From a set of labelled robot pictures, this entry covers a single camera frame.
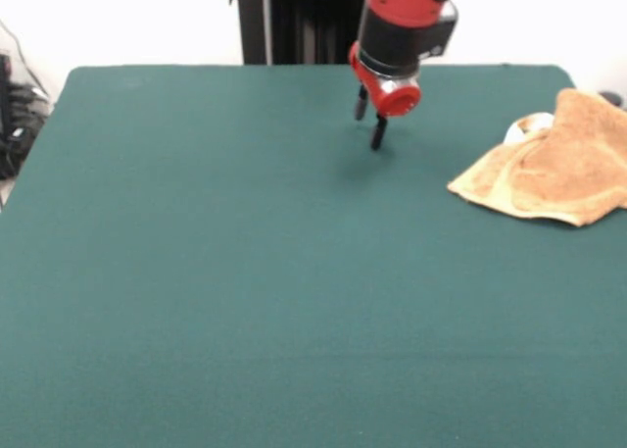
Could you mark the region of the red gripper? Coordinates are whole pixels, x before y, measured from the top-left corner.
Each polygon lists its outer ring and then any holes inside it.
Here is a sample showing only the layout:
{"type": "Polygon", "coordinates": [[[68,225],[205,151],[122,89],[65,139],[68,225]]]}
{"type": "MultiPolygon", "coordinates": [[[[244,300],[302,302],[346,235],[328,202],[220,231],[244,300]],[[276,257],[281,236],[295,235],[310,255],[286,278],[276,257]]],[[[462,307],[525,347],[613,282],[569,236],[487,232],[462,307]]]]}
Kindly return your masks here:
{"type": "Polygon", "coordinates": [[[370,148],[378,151],[386,133],[387,118],[404,116],[420,102],[419,72],[407,76],[381,75],[365,65],[357,41],[351,46],[349,64],[360,83],[354,117],[361,121],[368,103],[372,103],[377,112],[377,122],[371,136],[370,148]]]}

